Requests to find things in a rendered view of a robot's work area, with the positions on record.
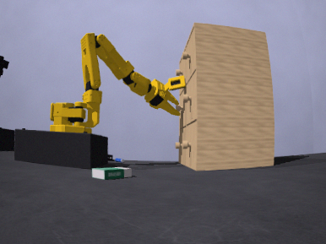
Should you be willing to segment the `wooden chest of drawers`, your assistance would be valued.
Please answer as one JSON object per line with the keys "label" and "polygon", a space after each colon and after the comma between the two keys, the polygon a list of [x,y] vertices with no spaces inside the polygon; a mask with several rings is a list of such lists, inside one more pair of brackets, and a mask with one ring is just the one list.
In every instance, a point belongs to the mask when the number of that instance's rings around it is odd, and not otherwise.
{"label": "wooden chest of drawers", "polygon": [[[196,171],[274,165],[274,96],[266,33],[194,23]],[[190,39],[187,39],[187,44]],[[186,44],[186,46],[187,46]],[[184,52],[186,52],[186,46]]]}

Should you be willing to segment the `white eraser with green sleeve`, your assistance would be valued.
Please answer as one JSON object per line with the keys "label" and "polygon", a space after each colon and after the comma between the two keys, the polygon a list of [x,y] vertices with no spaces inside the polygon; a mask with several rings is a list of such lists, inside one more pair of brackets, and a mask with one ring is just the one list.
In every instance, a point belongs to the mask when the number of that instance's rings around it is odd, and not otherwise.
{"label": "white eraser with green sleeve", "polygon": [[132,168],[110,167],[110,168],[92,168],[92,177],[98,179],[116,179],[132,176]]}

